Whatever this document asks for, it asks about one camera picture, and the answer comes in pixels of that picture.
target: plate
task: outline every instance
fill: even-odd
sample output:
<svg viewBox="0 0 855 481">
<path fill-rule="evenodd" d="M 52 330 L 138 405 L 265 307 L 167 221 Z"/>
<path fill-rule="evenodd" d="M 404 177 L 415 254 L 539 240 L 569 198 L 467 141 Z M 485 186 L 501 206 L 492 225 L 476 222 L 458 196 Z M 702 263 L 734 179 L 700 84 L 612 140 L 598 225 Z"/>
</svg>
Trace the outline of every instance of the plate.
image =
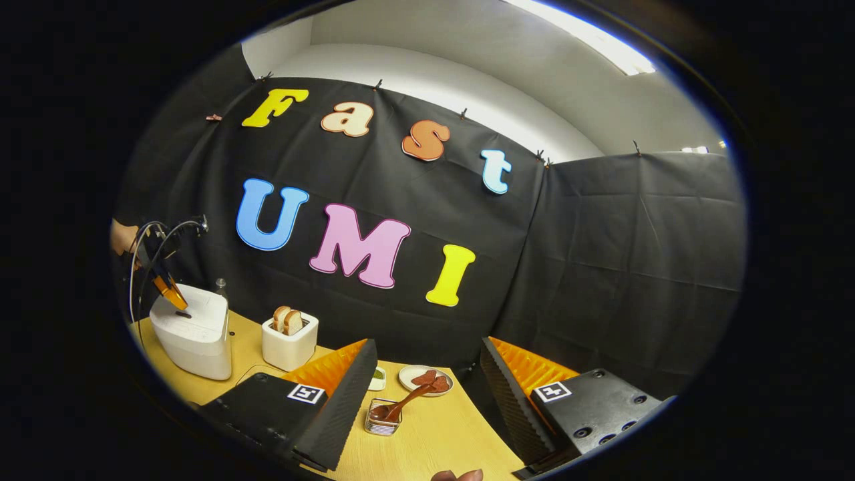
<svg viewBox="0 0 855 481">
<path fill-rule="evenodd" d="M 415 388 L 418 388 L 418 386 L 413 384 L 410 381 L 410 379 L 412 379 L 414 377 L 419 377 L 431 369 L 436 369 L 436 368 L 430 367 L 427 365 L 408 365 L 408 366 L 402 368 L 400 371 L 398 371 L 398 380 L 401 382 L 401 384 L 404 385 L 404 387 L 407 390 L 411 391 Z M 447 372 L 444 372 L 441 369 L 436 369 L 436 375 L 437 375 L 437 377 L 438 376 L 445 376 L 445 379 L 448 381 L 448 390 L 446 392 L 442 392 L 442 393 L 426 394 L 426 395 L 423 395 L 424 397 L 437 397 L 437 396 L 445 395 L 445 394 L 450 393 L 451 390 L 454 389 L 454 380 L 451 378 L 451 376 L 448 375 Z"/>
</svg>

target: screw hole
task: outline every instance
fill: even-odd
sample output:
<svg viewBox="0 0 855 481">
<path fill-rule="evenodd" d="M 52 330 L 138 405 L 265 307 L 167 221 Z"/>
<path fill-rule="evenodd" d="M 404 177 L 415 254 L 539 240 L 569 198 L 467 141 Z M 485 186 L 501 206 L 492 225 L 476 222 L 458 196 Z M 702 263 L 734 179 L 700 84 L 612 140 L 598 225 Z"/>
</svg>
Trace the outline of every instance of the screw hole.
<svg viewBox="0 0 855 481">
<path fill-rule="evenodd" d="M 589 434 L 591 434 L 591 428 L 582 428 L 573 433 L 573 437 L 577 439 L 582 439 L 583 437 L 586 437 Z"/>
</svg>

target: glass bottle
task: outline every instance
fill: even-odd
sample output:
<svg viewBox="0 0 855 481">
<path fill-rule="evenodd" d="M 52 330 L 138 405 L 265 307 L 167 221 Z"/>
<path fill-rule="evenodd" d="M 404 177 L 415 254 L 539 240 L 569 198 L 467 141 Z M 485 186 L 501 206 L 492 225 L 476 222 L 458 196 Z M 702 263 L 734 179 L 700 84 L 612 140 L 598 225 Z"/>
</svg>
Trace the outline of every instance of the glass bottle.
<svg viewBox="0 0 855 481">
<path fill-rule="evenodd" d="M 216 291 L 214 294 L 219 294 L 228 300 L 228 296 L 226 295 L 226 280 L 220 277 L 216 280 Z"/>
</svg>

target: wooden table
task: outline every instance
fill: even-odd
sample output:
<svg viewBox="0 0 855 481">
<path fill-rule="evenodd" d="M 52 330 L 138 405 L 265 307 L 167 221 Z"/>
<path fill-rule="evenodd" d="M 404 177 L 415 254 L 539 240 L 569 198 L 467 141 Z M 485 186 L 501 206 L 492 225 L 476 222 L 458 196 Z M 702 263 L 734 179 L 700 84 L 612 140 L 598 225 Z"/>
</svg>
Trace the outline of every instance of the wooden table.
<svg viewBox="0 0 855 481">
<path fill-rule="evenodd" d="M 229 330 L 234 333 L 232 376 L 225 381 L 200 377 L 175 365 L 157 340 L 148 318 L 140 321 L 140 326 L 132 326 L 135 337 L 138 328 L 142 329 L 144 349 L 152 366 L 186 401 L 207 404 L 256 372 L 274 376 L 285 373 L 264 362 L 261 325 L 235 312 L 229 318 Z M 310 360 L 330 352 L 318 346 Z M 453 378 L 455 386 L 448 394 L 412 401 L 404 408 L 404 422 L 392 436 L 368 433 L 363 425 L 372 398 L 400 400 L 409 393 L 398 381 L 398 371 L 405 365 L 384 360 L 378 364 L 386 370 L 386 388 L 366 392 L 339 466 L 324 476 L 349 481 L 428 481 L 446 469 L 459 476 L 480 468 L 486 481 L 516 479 L 511 473 L 525 464 L 492 430 L 447 368 L 439 367 Z"/>
</svg>

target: letter u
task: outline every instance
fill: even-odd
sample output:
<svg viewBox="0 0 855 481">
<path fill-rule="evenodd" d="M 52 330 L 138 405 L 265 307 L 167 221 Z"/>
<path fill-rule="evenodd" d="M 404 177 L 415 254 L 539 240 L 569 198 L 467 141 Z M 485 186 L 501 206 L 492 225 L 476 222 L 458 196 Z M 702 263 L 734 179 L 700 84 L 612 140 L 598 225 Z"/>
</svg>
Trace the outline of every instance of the letter u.
<svg viewBox="0 0 855 481">
<path fill-rule="evenodd" d="M 244 199 L 238 209 L 238 235 L 247 245 L 262 251 L 281 249 L 291 238 L 294 230 L 294 220 L 300 205 L 309 200 L 309 195 L 294 187 L 284 187 L 280 191 L 282 211 L 279 213 L 279 223 L 271 233 L 262 232 L 258 228 L 258 216 L 262 212 L 264 198 L 274 191 L 273 184 L 261 179 L 247 179 L 244 182 Z"/>
</svg>

